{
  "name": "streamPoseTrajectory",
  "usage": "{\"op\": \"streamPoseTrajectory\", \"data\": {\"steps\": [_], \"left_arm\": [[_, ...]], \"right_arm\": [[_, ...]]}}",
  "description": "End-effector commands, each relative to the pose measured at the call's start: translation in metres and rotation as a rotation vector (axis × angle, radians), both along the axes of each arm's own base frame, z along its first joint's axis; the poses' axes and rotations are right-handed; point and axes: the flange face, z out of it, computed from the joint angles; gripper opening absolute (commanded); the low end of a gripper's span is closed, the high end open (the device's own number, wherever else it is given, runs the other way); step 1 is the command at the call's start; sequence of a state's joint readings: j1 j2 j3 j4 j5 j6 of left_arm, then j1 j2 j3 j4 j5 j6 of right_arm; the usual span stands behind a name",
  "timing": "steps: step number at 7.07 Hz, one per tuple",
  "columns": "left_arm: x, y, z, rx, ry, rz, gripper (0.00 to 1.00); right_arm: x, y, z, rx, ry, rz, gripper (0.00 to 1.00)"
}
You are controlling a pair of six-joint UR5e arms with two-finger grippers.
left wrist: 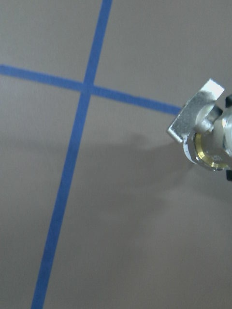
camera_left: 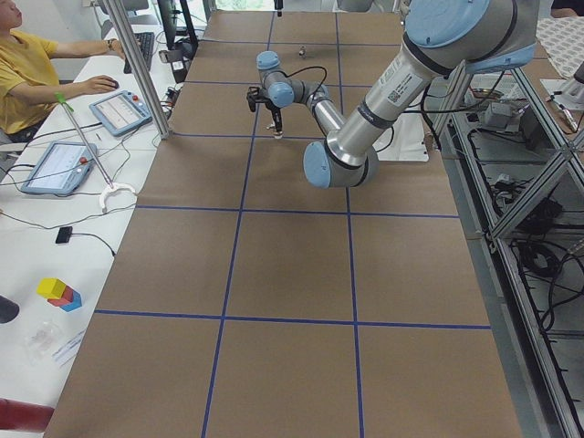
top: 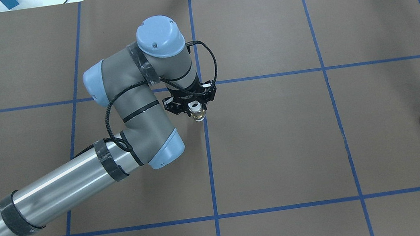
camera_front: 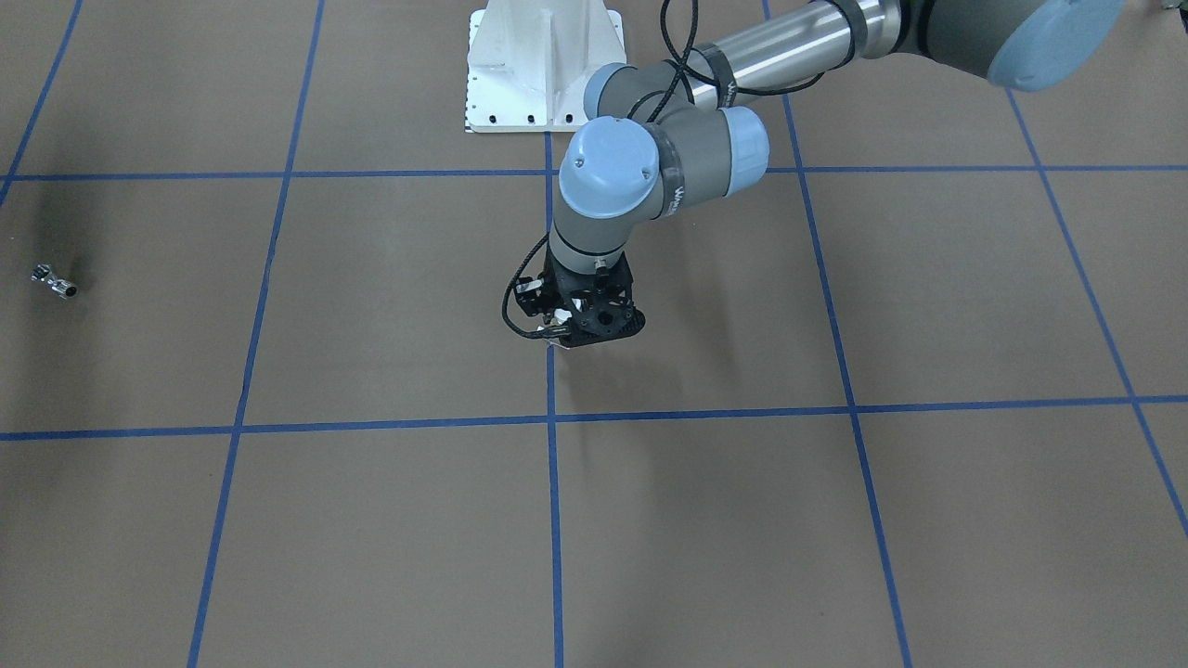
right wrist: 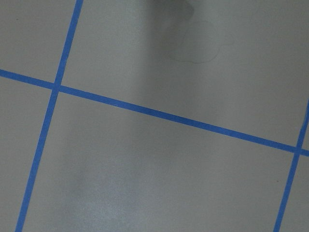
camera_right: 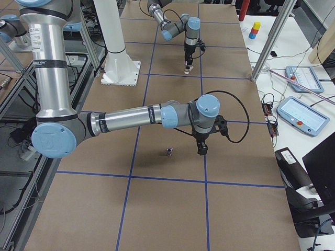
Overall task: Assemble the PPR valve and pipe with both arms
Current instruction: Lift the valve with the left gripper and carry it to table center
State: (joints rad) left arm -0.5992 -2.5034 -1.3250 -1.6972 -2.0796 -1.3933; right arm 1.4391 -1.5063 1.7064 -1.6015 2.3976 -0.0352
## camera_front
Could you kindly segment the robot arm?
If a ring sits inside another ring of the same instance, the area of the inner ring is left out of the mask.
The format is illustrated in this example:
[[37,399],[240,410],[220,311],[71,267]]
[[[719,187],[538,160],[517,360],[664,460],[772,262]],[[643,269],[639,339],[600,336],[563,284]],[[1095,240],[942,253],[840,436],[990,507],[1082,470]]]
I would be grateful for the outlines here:
[[1120,1],[810,1],[718,40],[671,48],[659,64],[609,63],[583,92],[586,125],[564,153],[552,223],[503,300],[533,330],[518,338],[574,348],[633,338],[626,245],[639,223],[728,198],[767,174],[767,127],[750,105],[814,86],[853,59],[912,53],[988,84],[1036,92],[1091,58]]

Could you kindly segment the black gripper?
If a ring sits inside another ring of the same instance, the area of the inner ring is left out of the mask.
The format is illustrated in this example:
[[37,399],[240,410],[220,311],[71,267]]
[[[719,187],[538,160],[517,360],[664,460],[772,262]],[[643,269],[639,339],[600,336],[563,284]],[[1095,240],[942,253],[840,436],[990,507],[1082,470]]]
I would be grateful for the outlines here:
[[526,316],[541,316],[543,322],[538,330],[525,335],[564,348],[633,338],[646,319],[636,305],[632,285],[625,256],[608,269],[581,275],[546,252],[541,275],[516,277],[516,303]]

